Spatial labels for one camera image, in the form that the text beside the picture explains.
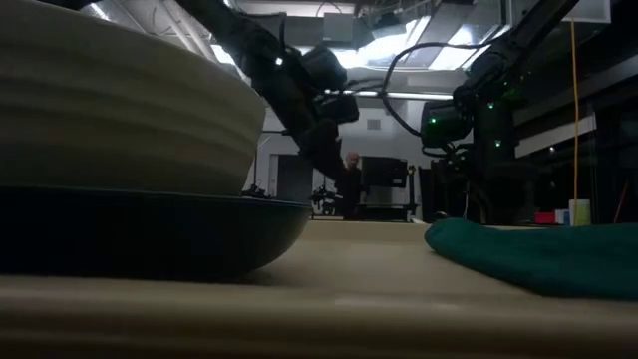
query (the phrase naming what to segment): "orange cable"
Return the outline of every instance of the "orange cable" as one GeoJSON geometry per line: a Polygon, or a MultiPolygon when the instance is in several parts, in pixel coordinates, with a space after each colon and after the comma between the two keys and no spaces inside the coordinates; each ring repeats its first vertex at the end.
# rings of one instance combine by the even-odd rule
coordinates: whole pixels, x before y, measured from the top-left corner
{"type": "Polygon", "coordinates": [[[574,226],[577,225],[578,218],[578,120],[580,120],[580,108],[578,106],[578,79],[576,75],[576,29],[574,20],[571,19],[571,71],[574,82],[574,226]]]}

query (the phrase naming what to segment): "green cloth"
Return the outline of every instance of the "green cloth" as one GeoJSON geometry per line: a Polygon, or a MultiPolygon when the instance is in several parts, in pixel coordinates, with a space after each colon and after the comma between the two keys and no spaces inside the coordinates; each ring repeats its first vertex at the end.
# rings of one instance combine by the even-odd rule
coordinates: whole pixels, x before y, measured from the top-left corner
{"type": "Polygon", "coordinates": [[[450,218],[426,232],[439,255],[536,293],[638,300],[638,224],[498,230],[450,218]]]}

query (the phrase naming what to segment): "white ribbed bowl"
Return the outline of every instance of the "white ribbed bowl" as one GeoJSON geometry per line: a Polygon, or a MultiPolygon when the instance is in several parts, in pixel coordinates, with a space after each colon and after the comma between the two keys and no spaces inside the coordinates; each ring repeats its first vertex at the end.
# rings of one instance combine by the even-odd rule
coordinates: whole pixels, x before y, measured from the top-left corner
{"type": "Polygon", "coordinates": [[[265,107],[172,44],[0,1],[0,184],[236,195],[265,107]]]}

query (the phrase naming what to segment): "desk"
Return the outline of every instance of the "desk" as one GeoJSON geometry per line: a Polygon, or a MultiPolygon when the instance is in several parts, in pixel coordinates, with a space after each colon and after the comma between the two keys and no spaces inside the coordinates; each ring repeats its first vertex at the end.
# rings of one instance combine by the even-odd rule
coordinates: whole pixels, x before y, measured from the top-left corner
{"type": "Polygon", "coordinates": [[[311,221],[228,283],[0,277],[0,345],[65,358],[638,355],[638,305],[534,295],[433,254],[426,228],[311,221]]]}

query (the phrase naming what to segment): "man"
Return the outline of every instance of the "man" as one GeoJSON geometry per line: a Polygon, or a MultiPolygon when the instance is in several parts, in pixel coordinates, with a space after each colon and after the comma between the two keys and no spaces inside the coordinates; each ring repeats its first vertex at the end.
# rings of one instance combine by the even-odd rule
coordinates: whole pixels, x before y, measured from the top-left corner
{"type": "Polygon", "coordinates": [[[344,175],[337,179],[335,187],[337,193],[343,196],[341,200],[341,214],[344,220],[356,218],[357,204],[365,202],[368,195],[368,188],[361,182],[361,170],[357,168],[359,164],[359,154],[348,153],[346,156],[346,171],[344,175]]]}

